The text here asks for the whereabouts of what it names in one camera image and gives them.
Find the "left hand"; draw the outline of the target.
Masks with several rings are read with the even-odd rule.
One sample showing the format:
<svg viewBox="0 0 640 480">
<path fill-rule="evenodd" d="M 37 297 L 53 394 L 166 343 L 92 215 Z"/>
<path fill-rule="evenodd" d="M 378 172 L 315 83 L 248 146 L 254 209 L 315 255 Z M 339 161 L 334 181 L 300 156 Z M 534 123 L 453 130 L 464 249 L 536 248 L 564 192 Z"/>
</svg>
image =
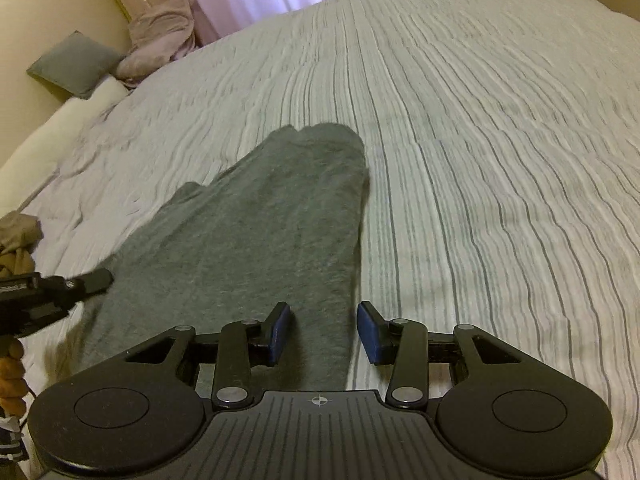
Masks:
<svg viewBox="0 0 640 480">
<path fill-rule="evenodd" d="M 23 356 L 21 341 L 12 339 L 8 354 L 0 361 L 0 403 L 9 416 L 23 417 L 27 410 L 25 398 L 29 388 L 25 380 Z"/>
</svg>

